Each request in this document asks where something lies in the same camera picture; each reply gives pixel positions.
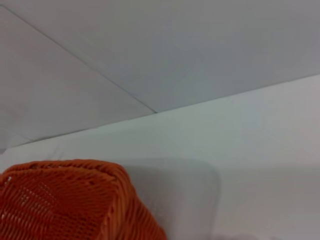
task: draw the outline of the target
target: orange wicker basket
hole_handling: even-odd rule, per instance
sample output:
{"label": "orange wicker basket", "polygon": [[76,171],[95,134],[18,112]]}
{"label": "orange wicker basket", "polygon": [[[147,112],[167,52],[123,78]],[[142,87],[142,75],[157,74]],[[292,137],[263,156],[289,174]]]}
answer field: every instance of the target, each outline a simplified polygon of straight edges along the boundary
{"label": "orange wicker basket", "polygon": [[0,175],[0,240],[166,240],[118,164],[35,161]]}

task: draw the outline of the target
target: white surface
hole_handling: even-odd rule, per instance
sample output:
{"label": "white surface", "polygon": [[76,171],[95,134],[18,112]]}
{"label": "white surface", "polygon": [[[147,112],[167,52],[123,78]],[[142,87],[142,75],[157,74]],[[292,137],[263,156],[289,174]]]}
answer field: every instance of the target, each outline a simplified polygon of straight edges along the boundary
{"label": "white surface", "polygon": [[43,159],[206,161],[221,177],[215,234],[320,236],[320,76],[7,150]]}
{"label": "white surface", "polygon": [[4,0],[156,112],[319,74],[318,0]]}
{"label": "white surface", "polygon": [[0,36],[0,149],[153,113],[2,6]]}

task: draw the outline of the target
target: woven texture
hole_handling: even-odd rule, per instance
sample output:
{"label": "woven texture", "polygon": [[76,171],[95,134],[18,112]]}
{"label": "woven texture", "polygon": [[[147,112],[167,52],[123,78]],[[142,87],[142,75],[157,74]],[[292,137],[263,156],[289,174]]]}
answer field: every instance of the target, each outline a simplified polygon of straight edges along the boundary
{"label": "woven texture", "polygon": [[76,159],[19,164],[0,175],[0,240],[166,240],[166,235],[123,167]]}

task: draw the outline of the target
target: ceiling seam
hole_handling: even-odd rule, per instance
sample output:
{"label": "ceiling seam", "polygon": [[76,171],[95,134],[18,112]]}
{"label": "ceiling seam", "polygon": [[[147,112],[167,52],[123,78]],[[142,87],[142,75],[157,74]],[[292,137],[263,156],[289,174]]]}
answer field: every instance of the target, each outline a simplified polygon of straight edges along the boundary
{"label": "ceiling seam", "polygon": [[77,55],[75,55],[74,53],[72,53],[70,50],[68,50],[66,47],[64,47],[63,45],[61,45],[58,41],[54,40],[52,37],[50,37],[49,35],[47,35],[46,33],[42,32],[39,28],[35,27],[33,24],[29,23],[27,20],[25,20],[23,17],[21,17],[20,15],[18,15],[17,13],[15,13],[13,10],[11,10],[9,7],[7,7],[6,5],[4,5],[4,3],[0,4],[0,7],[6,9],[8,12],[10,12],[11,14],[13,14],[15,17],[17,17],[18,19],[20,19],[21,21],[23,21],[24,23],[26,23],[27,25],[29,25],[31,28],[33,28],[34,30],[36,30],[39,34],[43,35],[45,38],[47,38],[49,41],[53,42],[55,45],[57,45],[59,48],[61,48],[62,50],[64,50],[65,52],[67,52],[68,54],[70,54],[72,57],[74,57],[75,59],[77,59],[78,61],[80,61],[83,65],[85,65],[86,67],[88,67],[89,69],[93,70],[94,72],[98,73],[99,75],[101,75],[104,79],[106,79],[107,81],[109,81],[110,83],[112,83],[113,85],[115,85],[117,88],[121,89],[122,91],[124,91],[128,96],[130,96],[131,98],[135,99],[137,102],[139,102],[140,104],[142,104],[143,106],[145,106],[146,108],[148,108],[149,110],[151,110],[154,114],[158,113],[156,110],[154,110],[153,108],[151,108],[150,106],[148,106],[146,103],[144,103],[143,101],[141,101],[140,99],[136,98],[135,96],[133,96],[132,94],[130,94],[127,90],[125,90],[124,88],[122,88],[121,86],[119,86],[117,83],[115,83],[114,81],[112,81],[109,77],[107,77],[106,75],[104,75],[103,73],[101,73],[101,71],[99,71],[98,69],[96,69],[95,67],[91,66],[90,64],[86,63],[83,59],[81,59],[80,57],[78,57]]}

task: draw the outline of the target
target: wicker basket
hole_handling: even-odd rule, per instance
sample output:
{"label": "wicker basket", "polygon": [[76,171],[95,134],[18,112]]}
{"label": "wicker basket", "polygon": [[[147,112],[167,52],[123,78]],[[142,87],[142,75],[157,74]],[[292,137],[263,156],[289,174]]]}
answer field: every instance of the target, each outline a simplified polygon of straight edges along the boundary
{"label": "wicker basket", "polygon": [[19,164],[0,176],[0,239],[166,240],[166,235],[120,165],[76,159]]}

